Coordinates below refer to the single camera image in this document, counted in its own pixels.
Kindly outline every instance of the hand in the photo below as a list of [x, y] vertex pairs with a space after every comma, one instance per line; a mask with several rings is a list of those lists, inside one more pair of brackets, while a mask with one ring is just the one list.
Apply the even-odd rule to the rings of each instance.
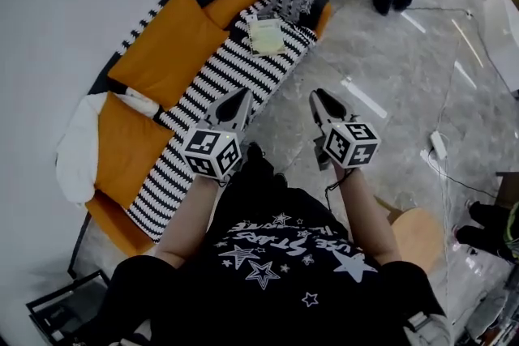
[[199, 174], [195, 175], [195, 179], [193, 179], [193, 184], [197, 184], [198, 186], [202, 186], [204, 188], [213, 188], [218, 187], [218, 182], [210, 177], [205, 177]]
[[344, 177], [345, 170], [344, 168], [338, 164], [334, 159], [332, 159], [333, 168], [335, 169], [335, 174], [337, 175], [337, 179]]

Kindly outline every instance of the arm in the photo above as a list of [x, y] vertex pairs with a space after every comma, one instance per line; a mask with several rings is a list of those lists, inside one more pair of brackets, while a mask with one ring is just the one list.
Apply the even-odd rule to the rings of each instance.
[[[344, 169], [335, 163], [333, 166], [337, 179], [342, 179]], [[355, 169], [340, 189], [355, 243], [380, 265], [401, 261], [391, 225], [368, 189], [360, 169]]]
[[175, 268], [182, 266], [204, 240], [218, 184], [196, 176], [186, 197], [168, 223], [155, 256]]

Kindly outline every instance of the orange sofa cushion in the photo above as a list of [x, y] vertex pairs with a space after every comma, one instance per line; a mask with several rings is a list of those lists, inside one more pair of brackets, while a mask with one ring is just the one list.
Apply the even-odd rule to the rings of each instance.
[[141, 255], [155, 245], [118, 204], [99, 190], [85, 205], [99, 228], [128, 257]]
[[196, 0], [169, 0], [108, 76], [170, 109], [228, 35]]
[[204, 12], [209, 18], [224, 29], [230, 21], [246, 7], [258, 0], [213, 0], [205, 8]]
[[128, 209], [173, 135], [109, 92], [98, 120], [96, 189]]
[[323, 11], [321, 12], [321, 16], [319, 17], [319, 22], [317, 23], [317, 28], [315, 28], [315, 35], [317, 39], [320, 39], [323, 35], [324, 28], [326, 28], [326, 23], [330, 20], [330, 16], [332, 15], [332, 3], [326, 3]]

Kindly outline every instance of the marble floor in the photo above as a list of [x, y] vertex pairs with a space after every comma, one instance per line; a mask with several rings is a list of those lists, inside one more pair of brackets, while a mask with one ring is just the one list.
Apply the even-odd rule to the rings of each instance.
[[[441, 177], [440, 167], [467, 185], [495, 194], [495, 171], [517, 170], [519, 107], [485, 54], [478, 37], [483, 0], [414, 0], [411, 8], [441, 7], [464, 11], [408, 10], [422, 26], [416, 28], [400, 14], [374, 12], [371, 0], [330, 0], [333, 15], [319, 44], [305, 57], [255, 119], [247, 141], [256, 141], [293, 187], [301, 187], [326, 203], [324, 188], [334, 182], [331, 171], [320, 172], [312, 140], [308, 96], [327, 88], [350, 103], [371, 122], [382, 138], [379, 152], [364, 173], [373, 192], [400, 209], [430, 210], [447, 230], [446, 255], [430, 275], [455, 333], [488, 290], [510, 271], [499, 258], [470, 255], [454, 243], [451, 228], [467, 221], [465, 201], [493, 199]], [[483, 66], [453, 23], [466, 34]], [[461, 66], [465, 74], [455, 67]], [[379, 107], [352, 93], [355, 86]], [[439, 164], [429, 135], [439, 130], [448, 148]], [[338, 191], [330, 203], [346, 222]], [[124, 258], [95, 224], [90, 224], [79, 249], [79, 274], [101, 267], [108, 274]]]

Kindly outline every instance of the white star graphic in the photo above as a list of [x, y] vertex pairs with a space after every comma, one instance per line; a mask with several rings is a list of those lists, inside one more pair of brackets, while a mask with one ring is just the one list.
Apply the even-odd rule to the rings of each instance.
[[245, 280], [258, 280], [258, 283], [263, 290], [267, 288], [269, 280], [280, 279], [280, 276], [278, 274], [270, 270], [270, 267], [272, 266], [272, 261], [264, 265], [259, 265], [249, 259], [249, 264], [251, 265], [254, 271], [247, 277], [245, 277]]
[[303, 257], [301, 261], [303, 261], [305, 265], [310, 265], [314, 262], [314, 259], [311, 257], [311, 254], [309, 254], [306, 257]]
[[358, 253], [353, 257], [348, 257], [347, 255], [343, 255], [337, 251], [332, 251], [335, 258], [337, 258], [341, 265], [337, 267], [335, 272], [343, 272], [347, 271], [351, 275], [351, 278], [355, 280], [355, 282], [360, 283], [362, 281], [362, 274], [365, 271], [374, 271], [377, 270], [369, 265], [364, 263], [364, 254]]
[[307, 295], [304, 298], [302, 298], [301, 301], [304, 301], [307, 307], [319, 304], [319, 302], [317, 301], [317, 294], [307, 293]]
[[243, 264], [247, 258], [259, 259], [256, 254], [253, 254], [254, 248], [247, 248], [246, 250], [242, 250], [239, 246], [234, 246], [234, 251], [224, 252], [222, 254], [218, 254], [219, 257], [234, 257], [234, 268], [238, 270], [240, 266]]
[[292, 216], [287, 216], [287, 215], [285, 215], [285, 213], [281, 213], [278, 216], [273, 216], [273, 218], [274, 218], [274, 222], [273, 222], [274, 224], [284, 225], [285, 221], [292, 218]]

